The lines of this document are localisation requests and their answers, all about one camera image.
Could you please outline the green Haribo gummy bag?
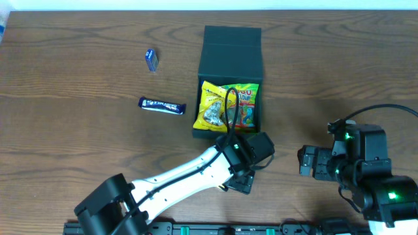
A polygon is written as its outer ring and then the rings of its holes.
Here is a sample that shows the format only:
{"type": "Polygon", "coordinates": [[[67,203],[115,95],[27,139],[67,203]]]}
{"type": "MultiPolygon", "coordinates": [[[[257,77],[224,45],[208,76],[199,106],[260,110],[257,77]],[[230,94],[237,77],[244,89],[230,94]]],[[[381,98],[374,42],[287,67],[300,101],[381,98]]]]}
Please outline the green Haribo gummy bag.
{"type": "Polygon", "coordinates": [[[239,94],[239,116],[236,121],[236,128],[251,132],[255,130],[255,100],[258,92],[258,84],[230,84],[222,88],[228,90],[235,88],[239,94]]]}

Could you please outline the yellow Hacks candy bag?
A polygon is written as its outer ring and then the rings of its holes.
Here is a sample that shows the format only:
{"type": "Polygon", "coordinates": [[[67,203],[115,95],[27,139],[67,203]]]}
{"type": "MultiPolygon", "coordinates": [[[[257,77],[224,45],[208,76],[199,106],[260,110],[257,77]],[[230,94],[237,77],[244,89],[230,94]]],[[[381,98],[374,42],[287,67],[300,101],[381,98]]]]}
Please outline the yellow Hacks candy bag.
{"type": "Polygon", "coordinates": [[[227,93],[221,86],[204,81],[201,87],[201,102],[193,128],[226,133],[228,124],[221,118],[225,111],[236,104],[234,91],[227,93]]]}

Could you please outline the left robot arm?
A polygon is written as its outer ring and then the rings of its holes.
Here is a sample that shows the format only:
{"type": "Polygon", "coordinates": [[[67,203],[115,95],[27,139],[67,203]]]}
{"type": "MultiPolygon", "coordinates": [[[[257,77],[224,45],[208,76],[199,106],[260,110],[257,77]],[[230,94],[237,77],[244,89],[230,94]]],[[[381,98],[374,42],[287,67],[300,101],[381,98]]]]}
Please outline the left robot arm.
{"type": "Polygon", "coordinates": [[[240,181],[274,155],[266,133],[220,136],[196,159],[160,175],[105,180],[74,209],[84,234],[145,234],[169,207],[205,189],[240,181]]]}

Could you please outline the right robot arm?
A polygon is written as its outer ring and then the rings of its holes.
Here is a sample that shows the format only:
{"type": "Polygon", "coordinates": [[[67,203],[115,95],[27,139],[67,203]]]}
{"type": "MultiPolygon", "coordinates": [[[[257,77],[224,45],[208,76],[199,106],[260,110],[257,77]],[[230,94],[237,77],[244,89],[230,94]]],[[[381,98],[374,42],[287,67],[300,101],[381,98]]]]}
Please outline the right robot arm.
{"type": "Polygon", "coordinates": [[[398,221],[417,219],[417,184],[395,176],[388,156],[387,136],[379,125],[346,123],[329,127],[331,148],[302,146],[299,173],[318,181],[334,181],[351,192],[348,203],[367,221],[394,228],[398,221]]]}

